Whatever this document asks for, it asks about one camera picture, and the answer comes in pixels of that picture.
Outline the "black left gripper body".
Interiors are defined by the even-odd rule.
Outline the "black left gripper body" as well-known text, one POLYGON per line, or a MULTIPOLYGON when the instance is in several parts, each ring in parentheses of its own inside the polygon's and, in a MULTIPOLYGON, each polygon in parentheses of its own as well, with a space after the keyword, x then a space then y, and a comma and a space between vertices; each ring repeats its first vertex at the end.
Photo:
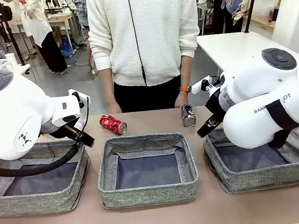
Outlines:
POLYGON ((41 125, 40 134, 49 134, 56 139, 70 138, 73 135, 72 131, 67 130, 66 127, 58 127, 51 123, 41 125))

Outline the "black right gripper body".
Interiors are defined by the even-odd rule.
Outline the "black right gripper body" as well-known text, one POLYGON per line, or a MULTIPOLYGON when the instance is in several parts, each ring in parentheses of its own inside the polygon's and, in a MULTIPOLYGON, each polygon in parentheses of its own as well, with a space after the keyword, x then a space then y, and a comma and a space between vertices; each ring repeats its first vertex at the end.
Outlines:
POLYGON ((206 108, 212 113, 209 124, 222 123, 226 112, 230 108, 229 96, 226 90, 213 93, 206 102, 206 108))

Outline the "person's left hand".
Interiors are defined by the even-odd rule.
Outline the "person's left hand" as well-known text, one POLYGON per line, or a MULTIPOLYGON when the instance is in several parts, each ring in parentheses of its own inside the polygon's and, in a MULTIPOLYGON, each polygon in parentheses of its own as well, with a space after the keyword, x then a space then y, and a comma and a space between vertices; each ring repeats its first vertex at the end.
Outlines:
POLYGON ((188 93, 180 91, 175 101, 175 108, 181 108, 183 105, 188 104, 188 93))

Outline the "person's right hand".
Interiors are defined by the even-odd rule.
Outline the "person's right hand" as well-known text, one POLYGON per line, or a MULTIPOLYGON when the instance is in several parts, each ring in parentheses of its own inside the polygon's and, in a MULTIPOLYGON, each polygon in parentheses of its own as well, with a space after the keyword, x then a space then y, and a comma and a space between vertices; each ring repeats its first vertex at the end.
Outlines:
POLYGON ((108 103, 109 114, 122 113, 119 104, 116 101, 111 101, 108 103))

